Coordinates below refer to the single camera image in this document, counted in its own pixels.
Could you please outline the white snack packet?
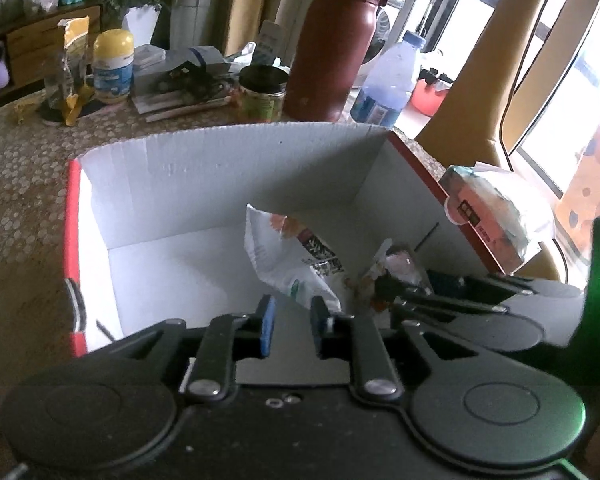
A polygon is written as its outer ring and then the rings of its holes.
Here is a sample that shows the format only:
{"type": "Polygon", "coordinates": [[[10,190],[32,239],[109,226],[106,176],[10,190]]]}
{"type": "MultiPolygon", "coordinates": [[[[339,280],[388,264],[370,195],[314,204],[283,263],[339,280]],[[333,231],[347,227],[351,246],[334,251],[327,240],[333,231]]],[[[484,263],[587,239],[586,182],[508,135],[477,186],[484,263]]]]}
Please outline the white snack packet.
{"type": "Polygon", "coordinates": [[[248,205],[245,250],[260,281],[311,307],[322,296],[332,312],[353,304],[352,282],[336,252],[297,218],[248,205]]]}

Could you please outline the pink white tube packet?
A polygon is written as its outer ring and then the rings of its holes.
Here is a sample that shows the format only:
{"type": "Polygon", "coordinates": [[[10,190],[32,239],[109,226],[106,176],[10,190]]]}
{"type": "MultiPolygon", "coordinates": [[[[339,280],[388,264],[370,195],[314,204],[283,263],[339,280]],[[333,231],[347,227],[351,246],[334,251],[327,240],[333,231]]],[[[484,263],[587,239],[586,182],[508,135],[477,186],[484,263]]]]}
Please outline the pink white tube packet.
{"type": "Polygon", "coordinates": [[[428,274],[406,243],[386,238],[370,267],[360,275],[354,290],[358,310],[382,312],[407,292],[432,294],[428,274]]]}

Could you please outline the tissue pack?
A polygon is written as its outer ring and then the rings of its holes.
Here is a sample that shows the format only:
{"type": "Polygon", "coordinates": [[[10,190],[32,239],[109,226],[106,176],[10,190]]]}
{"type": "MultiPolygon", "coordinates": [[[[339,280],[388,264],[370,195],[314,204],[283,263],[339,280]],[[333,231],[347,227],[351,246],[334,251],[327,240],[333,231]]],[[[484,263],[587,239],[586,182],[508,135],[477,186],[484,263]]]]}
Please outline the tissue pack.
{"type": "Polygon", "coordinates": [[[445,214],[467,224],[507,273],[513,273],[555,236],[555,220],[542,194],[519,174],[484,162],[449,166],[439,180],[445,214]]]}

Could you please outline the red cardboard box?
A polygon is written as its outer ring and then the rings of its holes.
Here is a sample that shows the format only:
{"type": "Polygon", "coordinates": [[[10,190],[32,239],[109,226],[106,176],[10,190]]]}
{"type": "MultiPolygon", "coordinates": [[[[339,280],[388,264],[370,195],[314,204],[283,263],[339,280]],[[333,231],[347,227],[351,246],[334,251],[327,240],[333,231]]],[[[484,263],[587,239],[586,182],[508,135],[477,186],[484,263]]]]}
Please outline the red cardboard box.
{"type": "Polygon", "coordinates": [[[391,242],[428,269],[500,270],[445,200],[414,148],[377,126],[219,126],[93,148],[69,165],[73,351],[165,318],[204,324],[273,292],[348,310],[391,242]]]}

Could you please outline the clear plastic water bottle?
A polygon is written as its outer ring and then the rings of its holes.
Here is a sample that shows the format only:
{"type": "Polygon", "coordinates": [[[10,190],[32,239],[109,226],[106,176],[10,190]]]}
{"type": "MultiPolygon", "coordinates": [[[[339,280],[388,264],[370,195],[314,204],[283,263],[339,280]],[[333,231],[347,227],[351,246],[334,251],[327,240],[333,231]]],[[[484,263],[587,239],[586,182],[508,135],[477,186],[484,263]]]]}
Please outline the clear plastic water bottle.
{"type": "Polygon", "coordinates": [[[350,110],[355,122],[391,129],[410,102],[420,72],[424,37],[404,32],[374,65],[350,110]]]}

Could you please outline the black lid green jar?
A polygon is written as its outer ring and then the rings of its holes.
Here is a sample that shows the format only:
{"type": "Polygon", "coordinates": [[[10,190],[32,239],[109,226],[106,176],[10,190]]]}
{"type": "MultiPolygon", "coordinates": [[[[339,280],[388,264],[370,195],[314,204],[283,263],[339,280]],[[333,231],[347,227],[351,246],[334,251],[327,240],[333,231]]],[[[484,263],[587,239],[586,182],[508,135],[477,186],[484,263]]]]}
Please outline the black lid green jar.
{"type": "Polygon", "coordinates": [[[243,122],[278,122],[282,117],[283,104],[289,75],[271,65],[249,65],[238,77],[239,114],[243,122]]]}

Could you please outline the red basin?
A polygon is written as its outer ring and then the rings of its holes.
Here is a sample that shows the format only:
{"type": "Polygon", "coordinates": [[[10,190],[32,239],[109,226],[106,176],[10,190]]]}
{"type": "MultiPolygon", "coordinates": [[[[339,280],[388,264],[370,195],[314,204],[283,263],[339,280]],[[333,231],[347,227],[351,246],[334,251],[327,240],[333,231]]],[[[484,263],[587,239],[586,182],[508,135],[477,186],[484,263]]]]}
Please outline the red basin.
{"type": "Polygon", "coordinates": [[[437,70],[421,70],[413,90],[411,104],[415,110],[428,117],[437,113],[449,93],[454,80],[437,70]]]}

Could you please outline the stack of books and boxes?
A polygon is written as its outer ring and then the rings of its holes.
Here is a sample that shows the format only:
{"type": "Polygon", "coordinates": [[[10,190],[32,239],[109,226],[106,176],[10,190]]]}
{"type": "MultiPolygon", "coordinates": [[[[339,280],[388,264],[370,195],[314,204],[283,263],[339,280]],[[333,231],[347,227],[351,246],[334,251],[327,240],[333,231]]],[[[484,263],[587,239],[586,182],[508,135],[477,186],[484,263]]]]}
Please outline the stack of books and boxes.
{"type": "Polygon", "coordinates": [[[237,76],[215,47],[196,46],[149,54],[135,62],[131,101],[146,122],[158,122],[230,102],[237,76]]]}

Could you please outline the dark red thermos bottle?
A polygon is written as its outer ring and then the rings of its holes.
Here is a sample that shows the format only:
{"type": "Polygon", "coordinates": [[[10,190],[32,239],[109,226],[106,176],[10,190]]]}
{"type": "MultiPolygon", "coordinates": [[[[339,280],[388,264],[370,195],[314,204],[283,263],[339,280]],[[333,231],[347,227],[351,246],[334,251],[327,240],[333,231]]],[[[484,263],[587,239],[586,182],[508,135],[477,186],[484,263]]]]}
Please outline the dark red thermos bottle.
{"type": "Polygon", "coordinates": [[[299,122],[336,122],[388,0],[313,0],[286,87],[284,113],[299,122]]]}

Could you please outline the glass with yellow packet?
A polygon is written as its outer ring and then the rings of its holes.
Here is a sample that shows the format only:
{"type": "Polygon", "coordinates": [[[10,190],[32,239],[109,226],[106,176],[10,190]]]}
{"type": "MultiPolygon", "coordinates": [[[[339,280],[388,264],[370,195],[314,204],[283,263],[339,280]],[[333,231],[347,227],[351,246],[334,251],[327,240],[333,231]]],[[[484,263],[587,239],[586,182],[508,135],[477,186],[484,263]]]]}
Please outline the glass with yellow packet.
{"type": "Polygon", "coordinates": [[[60,113],[66,126],[74,126],[83,107],[94,96],[86,80],[90,18],[63,18],[57,27],[62,32],[62,47],[47,63],[46,104],[60,113]]]}

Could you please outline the yellow lid supplement jar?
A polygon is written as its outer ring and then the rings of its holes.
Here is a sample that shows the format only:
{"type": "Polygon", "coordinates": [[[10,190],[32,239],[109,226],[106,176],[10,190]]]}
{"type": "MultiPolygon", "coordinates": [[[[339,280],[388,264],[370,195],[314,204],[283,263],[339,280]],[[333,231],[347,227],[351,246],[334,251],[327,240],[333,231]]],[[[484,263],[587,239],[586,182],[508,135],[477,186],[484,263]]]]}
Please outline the yellow lid supplement jar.
{"type": "Polygon", "coordinates": [[[106,30],[93,47],[93,82],[96,99],[106,104],[124,101],[133,81],[134,38],[126,29],[106,30]]]}

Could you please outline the wooden tv cabinet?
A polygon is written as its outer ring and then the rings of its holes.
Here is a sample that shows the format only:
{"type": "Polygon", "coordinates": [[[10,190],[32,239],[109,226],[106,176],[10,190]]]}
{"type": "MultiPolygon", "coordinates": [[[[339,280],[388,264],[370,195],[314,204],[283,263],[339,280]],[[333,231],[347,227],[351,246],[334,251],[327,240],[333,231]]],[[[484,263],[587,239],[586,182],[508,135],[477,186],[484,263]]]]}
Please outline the wooden tv cabinet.
{"type": "Polygon", "coordinates": [[[18,18],[0,28],[0,42],[5,47],[8,85],[0,90],[0,107],[27,92],[43,88],[45,63],[62,47],[64,34],[57,27],[64,18],[90,18],[88,42],[93,47],[102,31],[102,3],[84,0],[72,6],[60,6],[54,13],[36,18],[18,18]]]}

